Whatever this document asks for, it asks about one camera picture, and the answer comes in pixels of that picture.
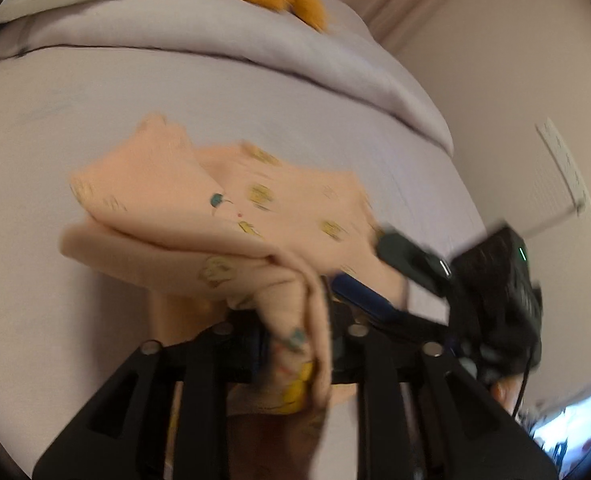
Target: bed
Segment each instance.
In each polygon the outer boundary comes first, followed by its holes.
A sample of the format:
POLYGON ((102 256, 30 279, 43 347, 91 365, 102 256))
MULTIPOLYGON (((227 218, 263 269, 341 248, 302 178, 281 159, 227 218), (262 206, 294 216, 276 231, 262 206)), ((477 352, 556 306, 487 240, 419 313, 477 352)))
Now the bed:
MULTIPOLYGON (((199 145, 247 139, 353 170, 380 222, 441 254, 483 232, 431 99, 357 14, 323 1, 326 35, 239 0, 96 0, 0 27, 0 442, 28 474, 149 336, 142 290, 58 252, 82 214, 69 172, 145 113, 199 145)), ((448 317, 415 286, 408 306, 448 317)), ((333 408, 313 478, 355 478, 354 413, 333 408)))

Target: peach cloth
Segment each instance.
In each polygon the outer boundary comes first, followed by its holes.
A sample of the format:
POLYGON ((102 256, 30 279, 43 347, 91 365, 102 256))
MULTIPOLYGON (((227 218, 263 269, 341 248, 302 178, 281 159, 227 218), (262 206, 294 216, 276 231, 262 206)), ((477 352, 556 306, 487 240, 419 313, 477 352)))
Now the peach cloth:
POLYGON ((262 384, 233 389, 230 414, 327 404, 320 275, 344 270, 404 301, 404 278, 375 255, 377 225, 352 173, 298 168, 245 142, 196 150, 183 127, 150 114, 71 188, 90 217, 64 231, 62 253, 151 290, 164 344, 193 338, 228 308, 257 309, 272 334, 269 370, 262 384))

